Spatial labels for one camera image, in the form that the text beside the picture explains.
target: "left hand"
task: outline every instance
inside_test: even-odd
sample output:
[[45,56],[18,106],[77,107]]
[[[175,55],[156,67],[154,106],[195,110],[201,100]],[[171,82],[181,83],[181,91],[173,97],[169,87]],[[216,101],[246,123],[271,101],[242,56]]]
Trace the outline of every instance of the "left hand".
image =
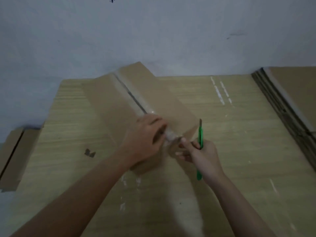
[[132,156],[133,164],[156,154],[166,136],[167,121],[159,115],[145,114],[126,132],[121,148]]

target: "right hand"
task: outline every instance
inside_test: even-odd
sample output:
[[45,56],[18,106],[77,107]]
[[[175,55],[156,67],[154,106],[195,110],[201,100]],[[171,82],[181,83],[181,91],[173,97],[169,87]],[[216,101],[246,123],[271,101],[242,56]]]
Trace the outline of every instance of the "right hand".
[[212,141],[203,140],[202,150],[200,150],[197,140],[190,142],[182,138],[181,144],[184,150],[177,152],[176,155],[180,159],[193,163],[204,179],[215,181],[225,175],[218,158],[216,146]]

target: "clear tape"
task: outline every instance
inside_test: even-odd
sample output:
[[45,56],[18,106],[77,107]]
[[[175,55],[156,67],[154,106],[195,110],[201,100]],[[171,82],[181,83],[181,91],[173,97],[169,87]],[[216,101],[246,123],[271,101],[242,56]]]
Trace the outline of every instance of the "clear tape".
[[[115,76],[115,78],[113,77],[115,87],[121,92],[138,116],[142,116],[146,113],[156,114],[155,110],[145,101],[133,85],[119,73],[119,71],[115,71],[113,74]],[[165,135],[166,141],[164,146],[169,145],[180,138],[168,127],[165,130]]]

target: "wood grain surface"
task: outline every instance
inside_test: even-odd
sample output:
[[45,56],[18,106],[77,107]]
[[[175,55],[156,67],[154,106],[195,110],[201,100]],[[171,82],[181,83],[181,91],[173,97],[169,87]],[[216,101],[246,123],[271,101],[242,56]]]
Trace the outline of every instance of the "wood grain surface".
[[[217,145],[224,171],[276,234],[315,236],[316,174],[251,76],[160,80],[202,118],[204,136]],[[81,90],[85,81],[60,85],[11,205],[11,231],[116,148]],[[94,158],[84,155],[86,148],[96,152]],[[83,233],[170,235],[233,236],[195,168],[173,158],[140,177],[131,171],[122,176]]]

